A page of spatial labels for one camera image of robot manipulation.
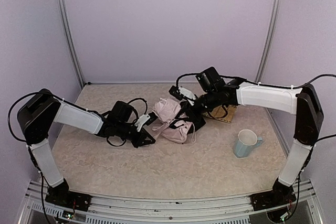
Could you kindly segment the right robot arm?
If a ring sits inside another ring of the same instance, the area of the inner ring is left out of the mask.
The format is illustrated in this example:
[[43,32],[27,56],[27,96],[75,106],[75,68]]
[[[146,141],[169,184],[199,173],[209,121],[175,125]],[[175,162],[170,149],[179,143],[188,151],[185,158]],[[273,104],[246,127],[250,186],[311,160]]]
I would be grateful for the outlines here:
[[250,196],[255,210],[288,204],[298,199],[293,185],[300,181],[302,170],[308,165],[315,144],[321,141],[320,131],[324,112],[312,85],[312,80],[300,86],[277,86],[261,82],[252,82],[242,77],[224,76],[214,67],[192,74],[203,90],[195,96],[193,92],[179,85],[179,80],[170,87],[169,93],[181,101],[181,110],[176,119],[185,113],[194,123],[194,129],[200,129],[205,121],[201,114],[216,107],[258,106],[277,115],[284,114],[292,129],[291,146],[284,167],[276,178],[272,189]]

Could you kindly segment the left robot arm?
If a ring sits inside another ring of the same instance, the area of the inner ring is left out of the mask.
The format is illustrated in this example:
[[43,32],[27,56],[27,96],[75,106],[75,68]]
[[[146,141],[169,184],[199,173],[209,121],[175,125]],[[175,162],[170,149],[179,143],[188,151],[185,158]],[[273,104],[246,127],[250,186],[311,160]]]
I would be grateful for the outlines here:
[[138,148],[155,143],[144,128],[156,120],[153,112],[138,113],[131,102],[117,101],[111,110],[99,113],[85,109],[53,94],[48,89],[26,94],[9,108],[7,124],[13,138],[24,142],[31,160],[48,185],[45,200],[55,205],[75,203],[78,193],[69,189],[52,153],[49,132],[55,124],[71,126],[103,138],[111,146],[110,138],[117,137],[125,144]]

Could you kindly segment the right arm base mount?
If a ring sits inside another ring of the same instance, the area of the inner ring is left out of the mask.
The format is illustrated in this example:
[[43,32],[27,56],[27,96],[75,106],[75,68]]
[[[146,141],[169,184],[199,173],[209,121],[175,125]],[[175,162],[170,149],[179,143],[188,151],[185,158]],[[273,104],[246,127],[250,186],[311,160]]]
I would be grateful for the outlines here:
[[264,210],[268,208],[278,207],[288,204],[290,201],[297,200],[295,193],[284,195],[280,191],[265,191],[262,193],[252,194],[250,196],[251,204],[254,211]]

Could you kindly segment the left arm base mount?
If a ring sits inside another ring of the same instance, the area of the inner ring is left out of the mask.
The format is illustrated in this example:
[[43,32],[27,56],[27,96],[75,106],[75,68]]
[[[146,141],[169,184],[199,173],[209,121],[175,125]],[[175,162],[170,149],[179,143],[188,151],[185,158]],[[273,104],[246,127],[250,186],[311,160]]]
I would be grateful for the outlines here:
[[61,206],[73,210],[87,212],[91,203],[91,195],[68,191],[65,195],[56,196],[55,194],[48,193],[45,200],[48,203],[56,206]]

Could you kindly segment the pink and black folding umbrella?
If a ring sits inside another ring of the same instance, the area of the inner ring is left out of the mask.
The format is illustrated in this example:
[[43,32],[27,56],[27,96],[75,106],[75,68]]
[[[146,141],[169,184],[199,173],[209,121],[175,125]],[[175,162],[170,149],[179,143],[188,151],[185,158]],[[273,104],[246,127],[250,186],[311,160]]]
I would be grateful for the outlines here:
[[160,126],[152,127],[155,140],[162,136],[172,142],[184,144],[187,140],[188,132],[191,130],[191,142],[196,142],[194,123],[187,118],[185,113],[178,116],[178,113],[181,112],[181,106],[178,102],[170,98],[160,98],[154,104],[152,112],[161,122]]

